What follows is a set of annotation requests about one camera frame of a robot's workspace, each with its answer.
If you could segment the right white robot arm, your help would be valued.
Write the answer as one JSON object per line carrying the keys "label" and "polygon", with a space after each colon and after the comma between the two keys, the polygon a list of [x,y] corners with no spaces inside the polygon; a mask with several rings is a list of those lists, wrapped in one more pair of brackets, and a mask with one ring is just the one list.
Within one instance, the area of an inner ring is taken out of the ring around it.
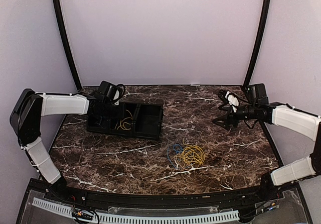
{"label": "right white robot arm", "polygon": [[263,174],[256,197],[266,201],[283,186],[320,176],[320,115],[288,103],[270,102],[263,83],[246,86],[245,94],[246,99],[241,99],[230,90],[220,90],[217,96],[222,104],[218,108],[223,115],[214,118],[213,124],[230,130],[240,122],[250,129],[254,126],[249,121],[261,122],[312,143],[312,153]]}

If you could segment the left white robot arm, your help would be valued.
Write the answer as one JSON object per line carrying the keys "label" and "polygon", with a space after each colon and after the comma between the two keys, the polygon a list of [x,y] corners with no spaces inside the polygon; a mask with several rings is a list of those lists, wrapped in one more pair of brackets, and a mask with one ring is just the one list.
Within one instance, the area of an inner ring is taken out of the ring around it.
{"label": "left white robot arm", "polygon": [[26,88],[21,93],[11,115],[18,144],[25,151],[32,166],[51,187],[51,194],[60,202],[71,197],[67,181],[53,163],[41,138],[41,119],[52,115],[88,115],[98,119],[120,119],[124,107],[119,100],[125,85],[102,81],[90,95],[81,93],[45,93]]}

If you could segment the black three-compartment bin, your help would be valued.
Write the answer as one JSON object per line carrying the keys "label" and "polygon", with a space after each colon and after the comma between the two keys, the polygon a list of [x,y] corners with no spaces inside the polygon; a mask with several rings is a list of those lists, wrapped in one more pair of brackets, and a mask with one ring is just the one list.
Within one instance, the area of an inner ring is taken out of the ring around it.
{"label": "black three-compartment bin", "polygon": [[164,116],[161,104],[121,103],[124,104],[123,118],[106,120],[99,126],[90,123],[89,115],[86,124],[87,131],[129,138],[159,139]]}

